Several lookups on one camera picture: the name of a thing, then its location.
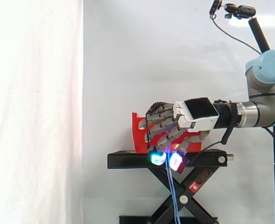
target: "white curtain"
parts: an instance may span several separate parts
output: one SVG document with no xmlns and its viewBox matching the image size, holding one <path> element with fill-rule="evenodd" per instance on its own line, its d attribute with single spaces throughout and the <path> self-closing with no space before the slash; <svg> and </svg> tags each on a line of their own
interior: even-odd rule
<svg viewBox="0 0 275 224">
<path fill-rule="evenodd" d="M 80 224 L 82 1 L 0 1 L 0 224 Z"/>
</svg>

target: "red plastic holder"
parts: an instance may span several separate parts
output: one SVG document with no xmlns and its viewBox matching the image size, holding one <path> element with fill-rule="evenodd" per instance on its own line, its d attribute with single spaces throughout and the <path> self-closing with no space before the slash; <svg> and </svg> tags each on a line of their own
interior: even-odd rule
<svg viewBox="0 0 275 224">
<path fill-rule="evenodd" d="M 147 154 L 148 153 L 148 143 L 145 142 L 145 135 L 147 134 L 147 130 L 149 130 L 153 126 L 153 125 L 149 125 L 149 127 L 147 129 L 146 128 L 139 129 L 138 128 L 139 122 L 143 119 L 144 118 L 139 117 L 137 113 L 135 113 L 135 112 L 132 113 L 132 133 L 133 133 L 133 140 L 134 140 L 134 148 L 135 148 L 135 152 L 138 154 Z M 164 135 L 166 135 L 166 132 L 163 132 L 163 133 L 155 136 L 150 141 L 150 146 L 156 146 L 159 139 L 162 138 Z M 190 133 L 188 131 L 184 132 L 184 134 L 181 137 L 174 140 L 170 144 L 170 151 L 176 152 L 177 150 L 180 149 L 181 144 L 186 137 L 197 136 L 197 135 L 199 135 L 199 132 L 196 132 L 196 133 Z M 201 142 L 190 143 L 187 148 L 187 152 L 189 152 L 189 153 L 200 152 L 201 148 L 202 148 Z"/>
</svg>

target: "red object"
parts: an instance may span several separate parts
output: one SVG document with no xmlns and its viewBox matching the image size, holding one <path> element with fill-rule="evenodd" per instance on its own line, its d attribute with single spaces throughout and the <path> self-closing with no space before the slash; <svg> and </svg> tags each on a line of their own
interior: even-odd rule
<svg viewBox="0 0 275 224">
<path fill-rule="evenodd" d="M 144 119 L 138 116 L 137 113 L 133 112 L 132 113 L 132 132 L 133 132 L 133 140 L 134 140 L 134 147 L 135 151 L 138 154 L 147 154 L 148 153 L 148 144 L 145 142 L 145 135 L 147 133 L 147 130 L 150 129 L 153 125 L 149 125 L 148 129 L 139 129 L 139 122 Z M 158 140 L 166 135 L 166 132 L 163 132 L 157 136 L 155 136 L 151 141 L 150 141 L 150 146 L 156 146 Z M 181 143 L 184 141 L 184 138 L 190 137 L 190 136 L 196 136 L 199 135 L 199 132 L 196 133 L 190 133 L 186 131 L 180 138 L 174 140 L 170 144 L 170 151 L 175 152 L 181 147 Z M 202 148 L 202 143 L 201 142 L 196 142 L 196 143 L 190 143 L 187 152 L 200 152 Z"/>
<path fill-rule="evenodd" d="M 200 189 L 201 186 L 202 186 L 202 185 L 200 185 L 200 184 L 198 184 L 198 183 L 196 183 L 196 182 L 193 182 L 193 183 L 189 186 L 189 189 L 190 189 L 193 193 L 196 193 L 196 192 Z"/>
</svg>

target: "glowing led sensor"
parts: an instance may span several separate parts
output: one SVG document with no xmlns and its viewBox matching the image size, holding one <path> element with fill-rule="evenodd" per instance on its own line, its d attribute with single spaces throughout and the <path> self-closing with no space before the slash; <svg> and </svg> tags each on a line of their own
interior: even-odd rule
<svg viewBox="0 0 275 224">
<path fill-rule="evenodd" d="M 169 159 L 169 166 L 172 170 L 177 171 L 182 161 L 182 156 L 179 153 L 173 153 Z"/>
<path fill-rule="evenodd" d="M 166 153 L 153 153 L 151 154 L 151 162 L 157 166 L 162 165 L 165 162 Z"/>
</svg>

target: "white backdrop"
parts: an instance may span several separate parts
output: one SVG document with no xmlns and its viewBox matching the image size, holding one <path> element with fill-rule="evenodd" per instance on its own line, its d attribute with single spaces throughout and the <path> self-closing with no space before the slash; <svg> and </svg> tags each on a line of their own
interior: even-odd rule
<svg viewBox="0 0 275 224">
<path fill-rule="evenodd" d="M 81 224 L 82 1 L 0 1 L 0 224 Z"/>
<path fill-rule="evenodd" d="M 233 1 L 275 15 L 275 0 Z M 209 19 L 212 0 L 88 0 L 84 6 L 83 166 L 86 224 L 117 224 L 118 215 L 151 215 L 168 191 L 147 170 L 107 170 L 106 155 L 132 150 L 131 112 L 156 101 L 207 96 L 247 99 L 245 63 L 257 57 Z M 254 45 L 249 27 L 218 24 Z M 264 27 L 275 48 L 275 27 Z M 213 131 L 204 143 L 220 139 Z M 272 140 L 262 129 L 234 130 L 235 161 L 196 199 L 222 224 L 274 223 Z"/>
</svg>

